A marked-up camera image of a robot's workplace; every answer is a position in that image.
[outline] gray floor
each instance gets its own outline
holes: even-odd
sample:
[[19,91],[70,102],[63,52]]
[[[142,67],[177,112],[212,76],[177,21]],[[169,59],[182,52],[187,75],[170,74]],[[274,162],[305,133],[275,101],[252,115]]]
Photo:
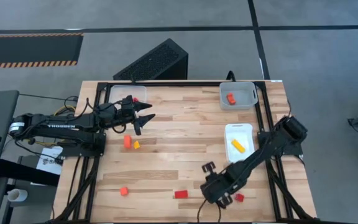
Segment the gray floor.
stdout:
[[[358,1],[254,0],[261,26],[358,24]],[[249,26],[246,0],[0,0],[0,29]],[[358,30],[261,32],[272,79],[284,81],[293,113],[309,129],[303,148],[317,214],[358,223]],[[172,38],[189,52],[190,79],[261,79],[252,31],[86,34],[74,67],[0,69],[0,90],[77,95],[83,80],[109,80]],[[62,102],[20,97],[16,115],[53,113]],[[8,146],[12,161],[25,152]],[[50,206],[15,208],[12,223],[45,221]]]

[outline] wooden tabletop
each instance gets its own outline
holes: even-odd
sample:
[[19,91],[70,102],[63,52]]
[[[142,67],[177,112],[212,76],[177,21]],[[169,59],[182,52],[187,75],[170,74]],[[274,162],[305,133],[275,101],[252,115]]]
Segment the wooden tabletop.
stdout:
[[[97,83],[83,82],[77,114],[83,110],[86,98],[93,104]],[[266,81],[266,86],[273,121],[277,122],[289,110],[284,86],[282,82],[270,81]],[[261,93],[259,101],[267,128]],[[156,117],[143,128],[141,136],[136,136],[130,126],[125,132],[132,136],[132,142],[140,142],[140,149],[125,149],[124,134],[106,131],[108,140],[100,159],[92,222],[196,222],[197,211],[204,200],[200,184],[204,182],[205,174],[201,166],[213,161],[219,172],[227,164],[225,125],[251,124],[254,146],[259,148],[255,109],[221,110],[219,87],[147,87],[147,102],[153,107],[145,114],[155,113]],[[305,168],[293,156],[283,156],[282,161],[289,191],[305,211],[315,217]],[[69,158],[63,164],[54,203],[56,214],[66,207],[75,162],[76,158]],[[77,189],[81,163],[82,160],[73,192]],[[129,195],[122,197],[121,187],[128,187]],[[176,190],[187,190],[189,197],[174,199]],[[277,191],[281,213],[285,217],[282,196]],[[252,171],[240,193],[245,195],[244,202],[235,201],[222,210],[222,222],[267,222],[275,219],[264,163]],[[86,200],[81,204],[80,217],[85,215],[84,202]],[[200,220],[216,222],[217,206],[206,203]]]

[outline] red cube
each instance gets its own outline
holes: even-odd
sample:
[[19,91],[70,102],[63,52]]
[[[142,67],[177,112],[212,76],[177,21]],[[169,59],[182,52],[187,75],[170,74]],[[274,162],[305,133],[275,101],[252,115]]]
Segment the red cube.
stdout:
[[235,199],[236,199],[238,202],[243,202],[243,201],[244,201],[244,196],[243,196],[242,194],[236,194]]
[[187,198],[187,190],[179,190],[175,192],[175,198]]

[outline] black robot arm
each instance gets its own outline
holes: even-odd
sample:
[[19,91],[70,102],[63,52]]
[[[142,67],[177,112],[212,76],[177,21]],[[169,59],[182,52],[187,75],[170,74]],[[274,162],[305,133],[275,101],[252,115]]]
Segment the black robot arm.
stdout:
[[230,164],[218,174],[213,171],[213,162],[205,164],[203,171],[209,175],[206,176],[206,182],[200,186],[205,199],[209,203],[217,203],[219,207],[226,208],[232,203],[231,195],[245,186],[253,169],[270,160],[277,152],[282,152],[285,146],[300,144],[305,139],[306,132],[307,129],[296,118],[284,117],[273,127],[265,144],[246,160]]
[[30,139],[30,143],[36,136],[64,139],[57,143],[63,148],[63,157],[102,156],[106,135],[99,131],[108,128],[115,130],[114,127],[122,126],[122,131],[115,132],[123,133],[126,124],[132,123],[136,135],[141,135],[140,129],[155,114],[138,117],[135,112],[150,107],[152,105],[134,101],[132,96],[127,96],[115,103],[101,104],[97,108],[92,108],[92,113],[82,113],[77,117],[23,114],[14,118],[9,135],[16,141]]

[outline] yellow block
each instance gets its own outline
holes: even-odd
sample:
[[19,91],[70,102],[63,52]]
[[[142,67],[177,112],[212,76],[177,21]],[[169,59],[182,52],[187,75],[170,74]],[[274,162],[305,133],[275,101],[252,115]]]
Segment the yellow block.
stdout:
[[136,141],[136,142],[134,143],[134,148],[135,148],[135,149],[140,148],[140,144],[139,144],[139,142],[138,142],[138,141]]
[[246,151],[246,149],[241,146],[241,144],[235,139],[231,142],[231,144],[233,144],[233,146],[236,147],[236,149],[241,153],[244,153]]

